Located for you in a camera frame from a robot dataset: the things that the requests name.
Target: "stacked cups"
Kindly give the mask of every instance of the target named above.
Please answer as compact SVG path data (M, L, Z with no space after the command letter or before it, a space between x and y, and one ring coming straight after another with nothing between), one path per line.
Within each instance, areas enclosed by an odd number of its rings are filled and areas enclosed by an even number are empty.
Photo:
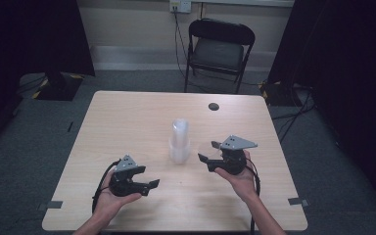
M169 139L169 156L176 164L184 164L190 154L188 121L178 118L172 123L172 136Z

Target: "finger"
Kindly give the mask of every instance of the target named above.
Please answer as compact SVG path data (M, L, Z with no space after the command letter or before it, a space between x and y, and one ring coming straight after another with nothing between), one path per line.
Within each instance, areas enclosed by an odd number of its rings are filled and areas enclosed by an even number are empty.
M229 180L229 178L230 178L230 174L229 174L227 171L225 171L223 168L219 168L219 167L217 167L217 168L214 170L214 172L217 173L217 174L218 174L219 176L221 176L222 178L224 178L224 179L230 181L230 180Z
M105 180L103 181L103 184L101 186L101 188L106 188L109 186L109 183L112 179L112 175L115 171L114 170L110 170L107 174L106 174L106 177L105 177Z
M252 158L250 157L250 152L247 151L247 150L243 150L244 151L244 155L246 155L246 165L248 167L252 167Z
M132 203L132 202L134 202L134 201L136 201L140 198L142 198L142 194L134 193L134 194L127 195L126 197L123 197L121 201L124 204L128 204L128 203Z

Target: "baseboard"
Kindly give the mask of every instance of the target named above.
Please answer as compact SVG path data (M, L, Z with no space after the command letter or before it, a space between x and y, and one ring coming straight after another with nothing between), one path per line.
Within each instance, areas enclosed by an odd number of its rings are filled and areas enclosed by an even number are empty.
M91 46L90 53L96 71L185 70L184 53L164 48ZM270 71L275 52L252 52L246 71Z

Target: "black cable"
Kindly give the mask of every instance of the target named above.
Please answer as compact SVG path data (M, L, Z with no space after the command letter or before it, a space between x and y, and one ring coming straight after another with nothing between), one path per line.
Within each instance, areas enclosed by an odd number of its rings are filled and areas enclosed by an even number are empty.
M184 45L184 42L182 40L182 35L181 35L181 30L179 28L179 23L178 23L178 17L176 15L176 11L173 9L173 15L175 17L175 54L176 54L176 63L178 64L178 68L179 68L179 71L181 72L181 75L182 77L185 78L185 75L184 75L184 72L182 71L181 69L181 66L179 65L179 56L178 56L178 41L177 41L177 33L179 31L179 38L181 40L181 44L182 44L182 51L184 52L184 56L185 56L185 60L188 61L187 59L187 54L185 52L185 45Z
M254 169L251 169L249 166L246 165L246 169L248 169L255 177L256 193L259 196L260 195L260 179L259 179L259 175L258 175L258 170L257 170L255 164L251 160L247 159L247 161L249 161L254 168ZM252 215L252 219L250 221L250 235L255 235L255 220L253 219L253 215Z
M289 124L288 128L286 129L285 133L283 134L283 136L280 138L280 143L282 143L282 141L285 139L286 137L286 134L289 132L290 128L292 127L292 125L295 123L296 119L303 114L303 111L304 109L306 108L307 106L307 101L309 100L309 97L310 97L310 94L311 92L307 92L307 96L306 96L306 99L305 99L305 102L304 104L302 105L301 109L291 118L289 119L288 121L286 121L286 123L288 123L289 121L291 121L291 123Z
M201 14L200 14L200 19L203 18L203 9L204 9L204 3L201 3Z
M118 160L116 162L113 162L111 165L109 165L109 167L106 169L105 173L103 174L102 176L102 179L100 180L100 183L99 183L99 186L97 186L97 190L96 192L94 193L94 196L93 196L93 205L91 207L91 212L93 213L94 210L96 209L96 206L97 206L97 201L99 200L99 196L100 194L102 193L103 190L109 188L109 187L106 187L106 188L103 188L101 189L102 185L103 185L103 182L105 181L105 178L106 178L106 175L108 174L109 170L112 168L112 166L114 165L118 165L118 163L120 162L121 160Z
M311 91L312 91L312 90L311 90L310 88L302 88L302 89L304 89L304 90L308 90L307 96L306 96L306 98L305 98L305 102L307 103L308 98L310 97L310 95L311 95ZM282 115L282 116L278 116L278 117L272 117L271 119L272 119L272 120L276 120L276 119L281 119L281 118L291 118L291 117L294 117L294 116L296 116L296 115L302 115L302 114L305 114L305 113L307 113L307 112L313 110L314 108L315 108L315 105L313 104L310 108L305 109L305 110L300 109L297 113L294 113L294 114L287 114L287 115Z
M34 86L32 86L32 87L30 87L30 88L27 88L27 89L25 89L25 90L22 90L22 91L18 91L18 92L17 92L17 95L21 95L21 94L25 93L26 91L29 91L29 90L32 90L32 89L36 88L37 86L39 86L39 84L41 84L41 83L44 81L45 77L46 77L46 76L43 75L43 76L38 77L38 78L36 78L36 79L34 79L34 80L32 80L32 81L27 82L26 84L23 84L22 86L20 86L19 90L20 90L21 88L23 88L23 87L26 87L27 85L30 85L30 84L33 83L33 82L36 82L36 81L40 80L40 82L38 82L38 83L35 84Z

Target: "handheld controller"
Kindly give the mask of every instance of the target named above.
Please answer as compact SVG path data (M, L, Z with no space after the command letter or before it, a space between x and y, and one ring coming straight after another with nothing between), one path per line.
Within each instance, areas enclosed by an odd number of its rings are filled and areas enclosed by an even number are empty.
M230 174L239 174L247 165L243 149L255 148L258 144L235 135L230 135L224 142L211 141L211 145L221 150L222 160L209 160L208 157L198 154L200 161L207 164L209 172L217 167L225 169Z
M137 183L132 180L133 175L145 172L145 168L143 165L138 165L130 156L124 156L118 162L109 183L112 193L118 197L124 197L132 193L148 196L149 190L157 188L160 180L157 179L149 183Z

